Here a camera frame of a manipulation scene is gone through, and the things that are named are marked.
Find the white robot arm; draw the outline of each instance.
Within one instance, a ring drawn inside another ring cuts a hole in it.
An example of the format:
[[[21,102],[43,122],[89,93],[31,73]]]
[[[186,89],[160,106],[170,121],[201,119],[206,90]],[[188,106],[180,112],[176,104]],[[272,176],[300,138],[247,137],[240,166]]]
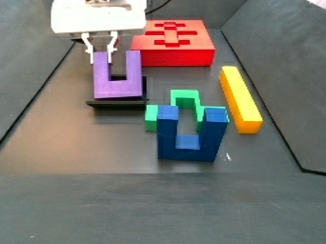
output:
[[[110,36],[106,45],[108,62],[116,50],[118,35],[142,32],[146,0],[54,0],[50,10],[50,27],[67,39],[82,39],[93,63],[93,45],[89,38]]]

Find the dark gray floor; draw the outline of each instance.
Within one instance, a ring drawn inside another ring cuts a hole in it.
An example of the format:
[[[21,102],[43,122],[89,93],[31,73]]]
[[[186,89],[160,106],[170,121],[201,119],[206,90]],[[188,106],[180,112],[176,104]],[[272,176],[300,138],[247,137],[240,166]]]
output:
[[[225,105],[216,76],[237,61],[221,33],[210,36],[210,68],[144,69],[150,103],[166,103],[170,88],[193,88],[204,105]],[[1,145],[1,242],[324,243],[324,177],[299,172],[259,101],[259,134],[238,135],[230,123],[212,165],[157,162],[141,113],[94,113],[90,97],[75,46]],[[193,129],[188,117],[182,111],[182,132]]]
[[[237,60],[217,30],[214,62],[202,68],[144,68],[150,104],[169,103],[169,89],[196,89],[202,105],[226,106],[217,82],[220,67]],[[129,39],[121,40],[126,49]],[[122,52],[113,73],[122,73]],[[75,45],[29,111],[1,145],[0,173],[296,173],[281,137],[251,89],[264,119],[257,135],[240,135],[230,121],[214,164],[157,161],[154,133],[144,132],[142,112],[94,112],[92,66]],[[181,112],[178,132],[193,133],[190,112]]]
[[[311,174],[1,175],[2,243],[323,244]]]
[[[249,0],[222,27],[303,169],[326,173],[326,11]]]

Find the gray wall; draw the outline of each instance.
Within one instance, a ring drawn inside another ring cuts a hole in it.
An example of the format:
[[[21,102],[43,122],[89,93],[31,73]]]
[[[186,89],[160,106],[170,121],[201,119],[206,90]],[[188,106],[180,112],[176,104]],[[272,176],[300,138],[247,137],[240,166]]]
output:
[[[70,47],[49,27],[50,0],[0,0],[0,140]]]
[[[208,28],[220,29],[247,0],[172,0],[152,19],[202,19]],[[165,0],[150,0],[153,7]]]
[[[221,31],[301,167],[326,173],[326,10],[249,0]]]

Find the building block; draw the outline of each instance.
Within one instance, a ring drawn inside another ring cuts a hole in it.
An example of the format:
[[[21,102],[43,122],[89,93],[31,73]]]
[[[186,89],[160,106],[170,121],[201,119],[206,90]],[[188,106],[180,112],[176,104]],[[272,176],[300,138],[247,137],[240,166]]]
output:
[[[130,49],[140,51],[142,66],[209,66],[214,53],[201,20],[148,20]]]
[[[237,132],[257,133],[261,126],[261,117],[237,68],[224,66],[218,80]]]
[[[193,118],[196,122],[196,132],[200,131],[202,117],[204,117],[204,108],[224,108],[224,107],[213,107],[213,106],[201,106],[200,104],[200,96],[198,91],[196,90],[170,90],[169,97],[170,106],[178,106],[181,109],[192,109],[193,110]],[[146,107],[148,112],[145,112],[145,131],[154,132],[156,131],[156,118],[152,113],[152,106]]]
[[[94,99],[138,97],[142,95],[140,52],[125,52],[125,80],[110,79],[106,52],[94,52]]]
[[[229,123],[225,108],[204,108],[197,135],[176,134],[177,106],[157,106],[157,158],[213,162]]]
[[[156,132],[157,105],[146,105],[145,111],[145,131]]]

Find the blue block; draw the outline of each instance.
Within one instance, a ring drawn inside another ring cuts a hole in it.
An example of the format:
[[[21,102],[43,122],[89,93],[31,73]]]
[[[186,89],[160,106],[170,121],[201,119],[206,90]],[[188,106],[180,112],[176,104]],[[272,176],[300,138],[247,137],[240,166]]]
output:
[[[157,158],[213,162],[228,125],[225,108],[204,108],[198,135],[176,135],[177,106],[157,109]]]

